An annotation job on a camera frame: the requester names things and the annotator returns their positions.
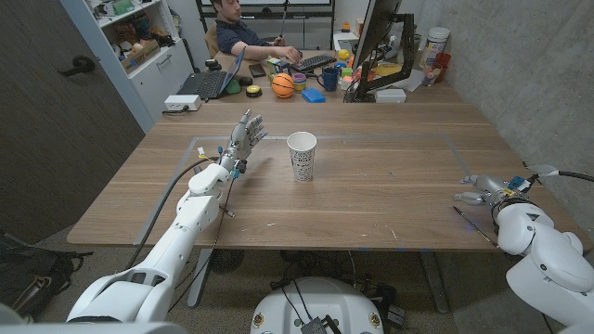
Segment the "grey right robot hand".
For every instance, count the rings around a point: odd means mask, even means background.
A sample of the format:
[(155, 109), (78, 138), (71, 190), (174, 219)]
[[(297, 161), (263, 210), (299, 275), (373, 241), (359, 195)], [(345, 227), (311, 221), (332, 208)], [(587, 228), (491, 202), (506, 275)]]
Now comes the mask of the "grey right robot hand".
[(487, 174), (468, 175), (461, 179), (460, 183), (470, 184), (474, 187), (474, 190), (457, 193), (453, 196), (453, 200), (461, 201), (472, 206), (494, 206), (504, 199), (529, 199), (526, 194), (521, 194), (519, 190), (510, 189), (507, 181)]

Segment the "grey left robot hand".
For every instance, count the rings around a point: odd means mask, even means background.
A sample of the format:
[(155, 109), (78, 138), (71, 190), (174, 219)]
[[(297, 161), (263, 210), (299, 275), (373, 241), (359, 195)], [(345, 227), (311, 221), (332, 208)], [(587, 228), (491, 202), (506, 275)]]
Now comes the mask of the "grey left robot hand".
[(262, 125), (262, 116), (257, 115), (252, 118), (251, 115), (252, 112), (249, 109), (242, 115), (217, 161), (234, 178), (237, 178), (240, 173), (245, 173), (247, 159), (251, 155), (252, 149), (267, 135)]

